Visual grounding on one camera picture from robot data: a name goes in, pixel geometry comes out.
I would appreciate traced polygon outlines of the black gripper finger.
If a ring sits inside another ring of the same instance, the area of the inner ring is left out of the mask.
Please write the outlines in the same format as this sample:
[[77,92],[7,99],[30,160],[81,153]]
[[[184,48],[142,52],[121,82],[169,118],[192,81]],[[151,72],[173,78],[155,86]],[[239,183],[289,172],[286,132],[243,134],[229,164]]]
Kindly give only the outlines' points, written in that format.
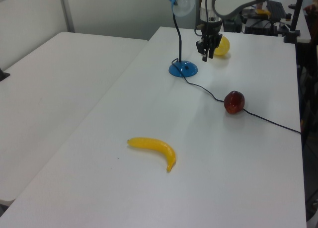
[[206,46],[205,46],[205,43],[204,43],[204,40],[201,39],[199,41],[196,42],[196,47],[197,47],[197,51],[199,54],[201,54],[202,56],[202,61],[204,62],[207,62],[207,49],[206,49]]
[[209,36],[209,58],[212,59],[214,57],[214,52],[215,52],[215,49],[218,48],[219,44],[220,44],[220,41],[222,39],[222,34],[215,34],[215,35],[211,35]]

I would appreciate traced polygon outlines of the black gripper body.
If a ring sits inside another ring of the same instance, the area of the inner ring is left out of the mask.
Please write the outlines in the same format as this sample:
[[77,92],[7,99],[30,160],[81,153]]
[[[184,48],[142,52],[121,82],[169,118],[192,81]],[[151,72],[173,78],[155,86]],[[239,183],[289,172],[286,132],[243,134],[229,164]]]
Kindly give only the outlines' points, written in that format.
[[220,41],[222,38],[222,35],[219,33],[222,26],[222,21],[214,21],[214,22],[206,22],[201,21],[201,40],[209,39],[209,40],[215,40]]

